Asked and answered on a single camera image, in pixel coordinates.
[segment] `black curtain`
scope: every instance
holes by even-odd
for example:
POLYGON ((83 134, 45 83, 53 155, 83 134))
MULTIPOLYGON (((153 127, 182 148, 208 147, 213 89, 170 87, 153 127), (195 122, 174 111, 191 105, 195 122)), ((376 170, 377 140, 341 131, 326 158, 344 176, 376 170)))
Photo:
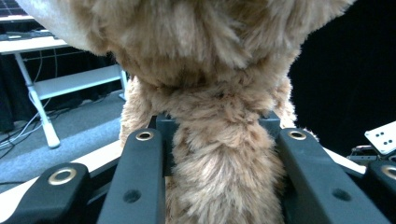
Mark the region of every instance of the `black curtain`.
POLYGON ((11 131, 14 121, 29 120, 35 113, 14 61, 11 55, 0 56, 0 132, 11 131))
POLYGON ((298 125, 341 155, 396 120, 396 2, 358 0, 314 32, 290 69, 298 125))

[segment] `cable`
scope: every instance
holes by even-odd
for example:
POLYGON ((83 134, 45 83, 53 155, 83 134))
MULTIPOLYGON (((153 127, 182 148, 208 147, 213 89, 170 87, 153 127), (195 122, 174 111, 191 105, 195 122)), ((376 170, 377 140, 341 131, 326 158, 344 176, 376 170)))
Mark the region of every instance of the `cable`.
POLYGON ((6 133, 6 134, 7 134, 7 137, 5 137, 5 138, 3 138, 2 140, 0 140, 0 144, 2 144, 3 142, 8 141, 9 137, 12 136, 12 135, 9 134, 9 133, 6 133))
POLYGON ((7 182, 0 182, 0 186, 2 185, 19 185, 19 184, 23 184, 26 181, 7 181, 7 182))
POLYGON ((72 108, 65 108, 65 109, 61 109, 61 110, 55 110, 52 113, 49 113, 49 118, 54 120, 59 118, 59 116, 61 116, 62 114, 71 111, 72 108))
POLYGON ((58 77, 58 55, 56 54, 56 49, 53 49, 53 56, 55 60, 55 77, 58 77))
POLYGON ((41 50, 39 51, 39 53, 40 53, 40 65, 38 66, 37 74, 35 75, 35 80, 33 82, 37 81, 37 79, 41 73, 41 67, 43 66, 43 54, 42 54, 41 50))
POLYGON ((24 128, 22 129, 22 131, 18 134, 18 136, 12 138, 12 139, 8 139, 6 142, 3 142, 0 144, 0 147, 6 146, 8 144, 11 144, 16 141, 19 137, 21 137, 21 135, 26 131, 27 127, 33 122, 33 120, 35 119, 35 117, 37 117, 38 113, 36 113, 30 120, 29 122, 27 122, 27 124, 25 124, 24 128))
MULTIPOLYGON (((18 142, 17 144, 23 142, 26 138, 29 137, 29 135, 30 135, 30 133, 29 133, 26 137, 24 137, 20 142, 18 142)), ((10 147, 10 148, 5 148, 5 149, 4 149, 4 150, 7 150, 7 152, 4 153, 4 154, 0 157, 0 160, 3 159, 9 152, 11 152, 12 149, 14 149, 14 147, 17 145, 17 144, 13 144, 12 142, 11 142, 10 144, 11 144, 11 147, 10 147)))
POLYGON ((24 136, 26 136, 27 134, 31 134, 31 133, 37 131, 39 128, 41 128, 41 126, 43 126, 43 125, 40 123, 40 125, 38 125, 38 127, 34 128, 32 131, 29 131, 28 133, 24 133, 24 134, 21 135, 20 137, 24 137, 24 136))
POLYGON ((12 134, 7 133, 7 137, 1 141, 0 147, 10 144, 9 139, 11 139, 12 134))

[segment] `dog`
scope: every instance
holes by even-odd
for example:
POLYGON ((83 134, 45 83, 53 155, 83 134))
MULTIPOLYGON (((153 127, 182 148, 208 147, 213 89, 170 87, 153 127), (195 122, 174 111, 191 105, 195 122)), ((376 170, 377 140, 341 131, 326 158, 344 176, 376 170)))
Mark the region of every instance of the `dog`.
POLYGON ((111 52, 132 77, 120 141, 176 119, 167 223, 283 223, 285 171, 258 119, 294 127, 290 65, 354 0, 19 1, 71 46, 111 52))

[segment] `floor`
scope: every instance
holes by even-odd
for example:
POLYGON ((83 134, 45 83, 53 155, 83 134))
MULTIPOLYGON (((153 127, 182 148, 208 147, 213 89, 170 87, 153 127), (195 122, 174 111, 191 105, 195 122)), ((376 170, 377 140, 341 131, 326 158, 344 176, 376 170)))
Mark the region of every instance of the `floor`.
MULTIPOLYGON (((39 120, 34 120, 16 140, 0 143, 0 193, 42 174, 46 169, 72 161, 118 140, 124 100, 114 91, 96 102, 50 113, 61 145, 49 148, 39 120)), ((26 122, 18 122, 17 137, 26 122)))

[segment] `black plastic bracket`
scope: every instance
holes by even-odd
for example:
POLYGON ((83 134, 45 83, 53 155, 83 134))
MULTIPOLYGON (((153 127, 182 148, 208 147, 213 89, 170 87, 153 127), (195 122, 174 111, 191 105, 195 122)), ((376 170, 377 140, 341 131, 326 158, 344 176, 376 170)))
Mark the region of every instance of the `black plastic bracket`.
POLYGON ((163 138, 141 129, 128 137, 97 223, 164 222, 163 138))
POLYGON ((287 223, 389 223, 310 133, 284 129, 277 147, 292 183, 287 223))
POLYGON ((361 188, 381 212, 396 223, 396 163, 394 161, 370 162, 361 179, 361 188))
POLYGON ((63 163, 51 167, 26 191, 4 223, 78 223, 91 196, 89 184, 85 165, 63 163))

